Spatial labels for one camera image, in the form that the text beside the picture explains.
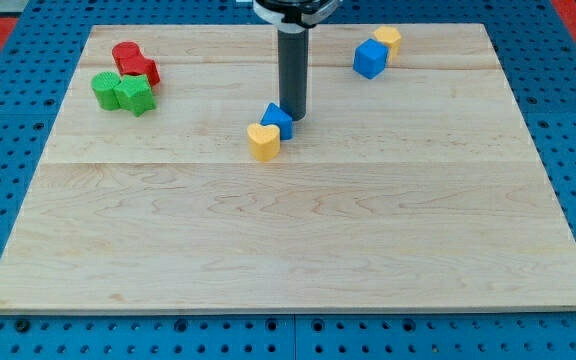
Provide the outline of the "white black robot arm flange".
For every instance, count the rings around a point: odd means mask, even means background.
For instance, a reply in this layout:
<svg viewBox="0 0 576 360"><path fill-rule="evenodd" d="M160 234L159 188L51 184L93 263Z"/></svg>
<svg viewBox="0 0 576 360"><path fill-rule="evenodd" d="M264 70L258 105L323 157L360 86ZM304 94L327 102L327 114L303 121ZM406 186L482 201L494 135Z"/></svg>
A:
<svg viewBox="0 0 576 360"><path fill-rule="evenodd" d="M329 18L342 0L254 0L254 13L289 34L312 29Z"/></svg>

